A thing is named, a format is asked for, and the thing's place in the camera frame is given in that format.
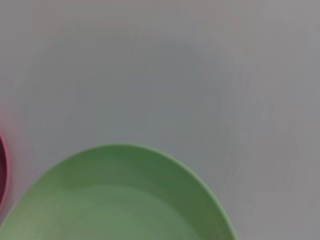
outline gray background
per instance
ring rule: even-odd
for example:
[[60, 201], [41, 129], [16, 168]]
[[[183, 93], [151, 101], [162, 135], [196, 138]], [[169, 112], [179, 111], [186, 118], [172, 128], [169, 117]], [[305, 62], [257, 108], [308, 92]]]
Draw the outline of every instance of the gray background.
[[0, 219], [94, 145], [195, 171], [239, 240], [320, 236], [320, 1], [2, 0]]

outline white table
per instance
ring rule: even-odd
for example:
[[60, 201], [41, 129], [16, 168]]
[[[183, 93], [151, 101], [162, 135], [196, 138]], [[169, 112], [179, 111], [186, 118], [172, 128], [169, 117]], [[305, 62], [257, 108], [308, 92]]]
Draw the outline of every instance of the white table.
[[218, 197], [239, 240], [320, 236], [320, 2], [2, 0], [1, 217], [94, 145], [158, 148]]

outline bowl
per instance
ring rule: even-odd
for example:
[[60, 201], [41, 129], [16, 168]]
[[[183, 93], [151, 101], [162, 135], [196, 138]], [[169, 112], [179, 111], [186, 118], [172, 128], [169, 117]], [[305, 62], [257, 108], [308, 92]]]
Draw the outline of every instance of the bowl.
[[94, 147], [46, 172], [0, 228], [1, 240], [235, 240], [221, 205], [155, 149]]

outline red bowl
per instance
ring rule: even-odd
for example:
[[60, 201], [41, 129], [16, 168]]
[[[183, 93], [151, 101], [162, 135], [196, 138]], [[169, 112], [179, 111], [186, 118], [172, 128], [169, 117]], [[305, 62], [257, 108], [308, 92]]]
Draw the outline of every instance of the red bowl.
[[3, 138], [0, 137], [0, 209], [8, 193], [9, 164], [8, 155]]

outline green plate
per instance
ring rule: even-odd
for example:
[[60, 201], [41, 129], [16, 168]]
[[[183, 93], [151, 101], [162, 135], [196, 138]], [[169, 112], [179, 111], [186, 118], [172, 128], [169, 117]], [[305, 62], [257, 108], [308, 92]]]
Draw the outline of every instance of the green plate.
[[226, 214], [185, 166], [133, 145], [62, 161], [22, 197], [1, 240], [235, 240]]

